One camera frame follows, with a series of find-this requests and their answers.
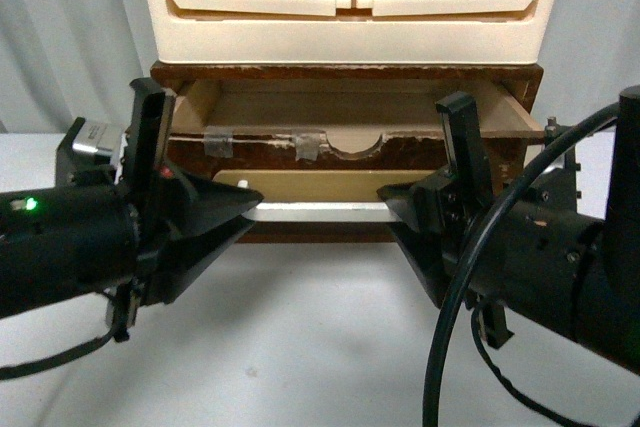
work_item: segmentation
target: green led light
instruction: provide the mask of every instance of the green led light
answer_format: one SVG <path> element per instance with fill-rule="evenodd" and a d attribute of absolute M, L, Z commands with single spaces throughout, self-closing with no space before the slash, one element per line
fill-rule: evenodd
<path fill-rule="evenodd" d="M 35 210 L 37 207 L 38 207 L 38 201 L 33 197 L 28 197 L 24 199 L 25 210 Z"/>

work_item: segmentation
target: wire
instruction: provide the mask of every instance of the wire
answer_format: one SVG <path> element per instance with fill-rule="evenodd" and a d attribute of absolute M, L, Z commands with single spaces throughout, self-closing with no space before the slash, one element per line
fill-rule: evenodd
<path fill-rule="evenodd" d="M 500 372 L 498 366 L 496 366 L 491 360 L 491 357 L 489 357 L 487 350 L 482 344 L 482 339 L 480 338 L 480 314 L 482 313 L 482 310 L 494 300 L 495 299 L 490 296 L 484 297 L 473 309 L 473 313 L 471 314 L 471 334 L 473 335 L 473 342 L 476 344 L 476 348 L 480 353 L 480 357 L 482 357 L 489 369 L 491 369 L 491 372 L 493 372 L 493 375 L 496 376 L 498 382 L 500 382 L 506 389 L 506 391 L 509 392 L 518 402 L 530 408 L 534 412 L 540 415 L 544 415 L 547 419 L 552 420 L 557 424 L 560 424 L 564 427 L 593 427 L 591 424 L 583 424 L 580 422 L 576 422 L 575 420 L 571 420 L 568 417 L 564 417 L 563 415 L 549 409 L 548 407 L 539 404 L 531 397 L 516 389 L 511 381 L 504 375 L 502 375 L 502 372 Z"/>
<path fill-rule="evenodd" d="M 26 377 L 28 375 L 39 374 L 46 370 L 55 369 L 95 352 L 113 339 L 118 331 L 124 326 L 125 321 L 121 315 L 116 316 L 118 309 L 116 307 L 115 298 L 112 295 L 105 292 L 96 293 L 107 298 L 114 309 L 114 321 L 111 324 L 111 328 L 105 335 L 102 337 L 96 337 L 95 339 L 83 344 L 76 345 L 75 347 L 65 350 L 64 352 L 60 352 L 59 354 L 52 355 L 51 357 L 25 362 L 23 364 L 2 367 L 0 368 L 0 381 L 19 379 L 20 377 Z"/>
<path fill-rule="evenodd" d="M 618 113 L 618 103 L 611 104 L 567 130 L 549 144 L 525 167 L 522 174 L 502 191 L 480 222 L 479 227 L 471 234 L 458 262 L 458 270 L 447 290 L 431 343 L 422 400 L 423 426 L 437 427 L 438 425 L 442 375 L 453 326 L 471 278 L 477 269 L 476 262 L 478 257 L 487 245 L 496 226 L 538 176 L 557 157 L 564 154 L 585 137 L 617 119 Z"/>

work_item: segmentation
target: brown wooden box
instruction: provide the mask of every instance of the brown wooden box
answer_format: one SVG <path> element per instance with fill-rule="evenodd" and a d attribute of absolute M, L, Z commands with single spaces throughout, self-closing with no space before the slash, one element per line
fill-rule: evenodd
<path fill-rule="evenodd" d="M 476 97 L 494 188 L 522 170 L 543 130 L 530 116 L 542 68 L 443 65 L 176 65 L 151 76 L 177 94 L 168 155 L 271 201 L 374 201 L 378 187 L 446 164 L 435 101 Z M 249 241 L 388 240 L 382 226 L 259 224 Z"/>

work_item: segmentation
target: screw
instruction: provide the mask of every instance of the screw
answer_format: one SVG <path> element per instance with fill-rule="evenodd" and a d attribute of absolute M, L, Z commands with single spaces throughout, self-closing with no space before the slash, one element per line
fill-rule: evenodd
<path fill-rule="evenodd" d="M 569 261 L 569 263 L 571 264 L 575 264 L 576 262 L 578 262 L 580 260 L 580 254 L 578 252 L 569 252 L 567 254 L 567 260 Z"/>

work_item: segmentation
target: white curtain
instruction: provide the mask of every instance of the white curtain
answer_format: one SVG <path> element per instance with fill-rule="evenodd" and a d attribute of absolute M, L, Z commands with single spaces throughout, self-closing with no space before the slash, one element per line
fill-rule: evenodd
<path fill-rule="evenodd" d="M 0 122 L 63 132 L 76 116 L 126 126 L 128 83 L 156 57 L 146 0 L 0 0 Z M 640 84 L 640 0 L 557 0 L 534 116 L 573 123 Z"/>
<path fill-rule="evenodd" d="M 0 0 L 0 120 L 63 132 L 77 116 L 126 126 L 128 83 L 155 56 L 144 0 Z"/>

